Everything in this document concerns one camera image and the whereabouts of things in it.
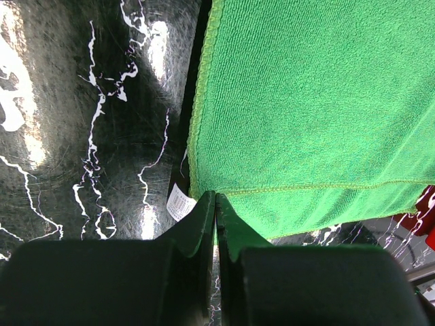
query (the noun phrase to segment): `black marble surface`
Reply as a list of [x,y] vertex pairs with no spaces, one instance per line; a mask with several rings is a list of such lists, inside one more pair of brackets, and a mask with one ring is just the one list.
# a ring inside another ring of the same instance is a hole
[[[0,264],[32,240],[145,240],[175,224],[200,2],[0,0]],[[423,240],[386,218],[273,242],[380,245],[409,270],[435,261]]]

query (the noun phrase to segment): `red object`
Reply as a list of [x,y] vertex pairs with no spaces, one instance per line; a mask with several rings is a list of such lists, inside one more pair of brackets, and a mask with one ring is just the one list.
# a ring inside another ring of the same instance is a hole
[[434,249],[435,248],[435,233],[433,229],[435,228],[435,186],[429,185],[424,189],[421,197],[418,199],[416,205],[418,212],[415,214],[399,214],[394,215],[394,221],[398,222],[404,228],[410,230],[416,236],[423,236],[425,234],[429,235],[429,238],[433,238],[431,243],[434,246],[426,243]]
[[429,233],[429,236],[426,238],[425,242],[429,247],[435,249],[435,228]]

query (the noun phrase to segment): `green microfiber towel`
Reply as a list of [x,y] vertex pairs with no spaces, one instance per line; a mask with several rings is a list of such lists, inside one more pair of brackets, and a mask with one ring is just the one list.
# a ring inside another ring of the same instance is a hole
[[267,238],[415,211],[435,183],[435,3],[215,0],[191,194]]

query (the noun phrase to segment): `black plastic part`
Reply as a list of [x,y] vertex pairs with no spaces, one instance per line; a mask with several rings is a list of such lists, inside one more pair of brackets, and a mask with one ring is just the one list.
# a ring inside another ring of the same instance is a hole
[[403,271],[386,251],[345,245],[270,247],[224,195],[217,195],[216,214],[223,326],[429,325]]
[[22,245],[2,274],[2,325],[203,326],[214,201],[207,192],[152,241]]

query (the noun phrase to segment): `barcode label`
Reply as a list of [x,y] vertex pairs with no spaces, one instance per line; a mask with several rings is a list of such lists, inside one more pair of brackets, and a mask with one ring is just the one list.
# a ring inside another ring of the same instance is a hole
[[195,207],[196,200],[187,197],[178,188],[177,184],[174,183],[174,188],[172,189],[171,195],[169,196],[168,202],[166,204],[166,209],[169,214],[176,220],[180,221],[185,217],[190,211]]

